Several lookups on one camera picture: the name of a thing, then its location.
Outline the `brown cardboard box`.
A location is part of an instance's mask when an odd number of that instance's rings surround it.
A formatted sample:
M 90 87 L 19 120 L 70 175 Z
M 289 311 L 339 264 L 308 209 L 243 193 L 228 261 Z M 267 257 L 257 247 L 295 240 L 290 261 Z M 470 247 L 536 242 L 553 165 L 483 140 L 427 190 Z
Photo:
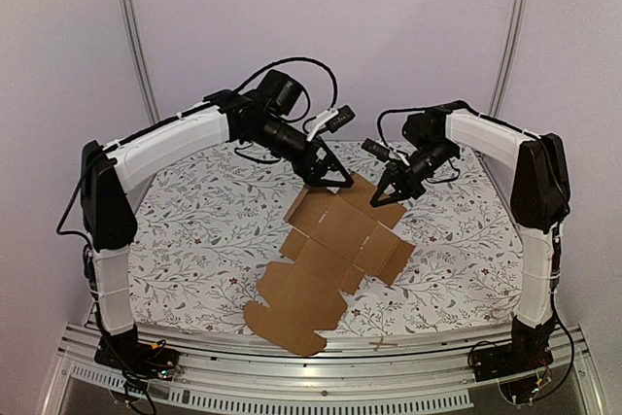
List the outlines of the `brown cardboard box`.
M 284 261 L 270 262 L 257 283 L 260 301 L 244 306 L 247 327 L 300 357 L 322 352 L 324 330 L 346 313 L 344 296 L 365 276 L 387 286 L 402 272 L 415 247 L 394 228 L 403 206 L 374 207 L 374 185 L 358 173 L 350 188 L 304 187 L 288 210 L 291 226 L 280 248 Z

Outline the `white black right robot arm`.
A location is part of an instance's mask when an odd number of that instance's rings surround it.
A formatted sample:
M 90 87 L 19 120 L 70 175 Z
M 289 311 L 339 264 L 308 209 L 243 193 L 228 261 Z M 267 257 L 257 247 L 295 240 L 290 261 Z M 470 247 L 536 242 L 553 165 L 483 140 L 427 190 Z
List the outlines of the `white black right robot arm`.
M 417 199 L 423 183 L 468 146 L 513 173 L 511 216 L 523 245 L 522 289 L 512 319 L 511 344 L 502 363 L 522 372 L 539 357 L 558 324 L 554 293 L 561 275 L 563 222 L 570 213 L 570 179 L 562 139 L 534 134 L 473 110 L 465 101 L 405 108 L 402 137 L 410 155 L 385 139 L 365 139 L 363 149 L 384 162 L 370 204 L 374 208 Z

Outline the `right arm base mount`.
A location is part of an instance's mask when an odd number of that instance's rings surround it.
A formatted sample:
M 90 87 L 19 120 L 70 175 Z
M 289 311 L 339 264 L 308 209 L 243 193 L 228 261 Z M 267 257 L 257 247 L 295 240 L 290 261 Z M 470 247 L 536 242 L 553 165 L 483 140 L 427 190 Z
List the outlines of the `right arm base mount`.
M 477 382 L 496 380 L 503 398 L 511 404 L 532 403 L 552 381 L 553 356 L 547 344 L 528 356 L 515 353 L 511 343 L 489 340 L 474 344 L 467 365 Z

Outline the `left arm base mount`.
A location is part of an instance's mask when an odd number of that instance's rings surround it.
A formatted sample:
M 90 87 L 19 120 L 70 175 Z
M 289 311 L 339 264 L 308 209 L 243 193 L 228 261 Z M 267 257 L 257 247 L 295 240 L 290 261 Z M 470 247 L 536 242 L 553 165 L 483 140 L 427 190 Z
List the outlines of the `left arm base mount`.
M 103 334 L 94 361 L 142 379 L 170 380 L 179 369 L 180 353 L 164 340 L 141 343 L 137 333 Z

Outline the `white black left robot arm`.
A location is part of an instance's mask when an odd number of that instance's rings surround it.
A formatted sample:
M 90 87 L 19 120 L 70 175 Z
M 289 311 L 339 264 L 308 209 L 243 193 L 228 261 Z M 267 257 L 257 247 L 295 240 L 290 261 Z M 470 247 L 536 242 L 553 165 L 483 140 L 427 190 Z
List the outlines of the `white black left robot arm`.
M 137 221 L 127 195 L 157 172 L 204 149 L 250 142 L 288 161 L 306 185 L 349 188 L 352 177 L 324 142 L 355 116 L 349 106 L 329 105 L 308 131 L 288 115 L 305 88 L 278 70 L 264 73 L 251 90 L 239 86 L 205 96 L 191 108 L 106 145 L 92 141 L 82 151 L 79 183 L 86 229 L 86 276 L 96 303 L 102 346 L 124 370 L 145 359 L 130 309 L 129 247 Z

